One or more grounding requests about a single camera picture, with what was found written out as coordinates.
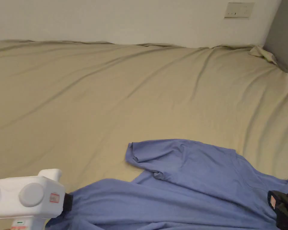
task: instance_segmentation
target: gray wall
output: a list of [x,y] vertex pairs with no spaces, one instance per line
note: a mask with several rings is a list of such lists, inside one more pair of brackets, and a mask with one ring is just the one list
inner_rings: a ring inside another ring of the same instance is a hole
[[277,10],[264,49],[273,53],[279,66],[288,72],[288,0],[282,0]]

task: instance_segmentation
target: bed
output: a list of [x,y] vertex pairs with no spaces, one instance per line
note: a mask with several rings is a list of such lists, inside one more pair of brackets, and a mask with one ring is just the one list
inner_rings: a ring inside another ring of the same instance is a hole
[[131,181],[128,143],[170,138],[288,178],[288,74],[251,49],[0,41],[0,178],[60,168],[68,192]]

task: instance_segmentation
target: blue fabric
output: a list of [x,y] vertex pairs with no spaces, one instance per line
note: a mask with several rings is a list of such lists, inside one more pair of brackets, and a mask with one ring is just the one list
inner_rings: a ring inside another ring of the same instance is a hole
[[132,182],[105,179],[75,191],[51,230],[277,229],[269,190],[288,180],[255,170],[235,150],[190,140],[130,143],[126,161],[145,169]]

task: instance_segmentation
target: power outlet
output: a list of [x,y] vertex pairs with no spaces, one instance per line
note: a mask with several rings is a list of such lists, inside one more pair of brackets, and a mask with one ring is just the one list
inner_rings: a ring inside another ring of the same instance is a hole
[[250,17],[254,2],[229,2],[225,12],[225,18],[228,17]]

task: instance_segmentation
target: white motor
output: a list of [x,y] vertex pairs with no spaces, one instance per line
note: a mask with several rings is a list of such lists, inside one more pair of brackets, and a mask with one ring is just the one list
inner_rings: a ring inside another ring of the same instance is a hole
[[[59,169],[44,169],[38,176],[0,179],[0,219],[13,218],[12,230],[42,230],[48,218],[63,211],[61,175]],[[67,196],[71,208],[72,196]]]

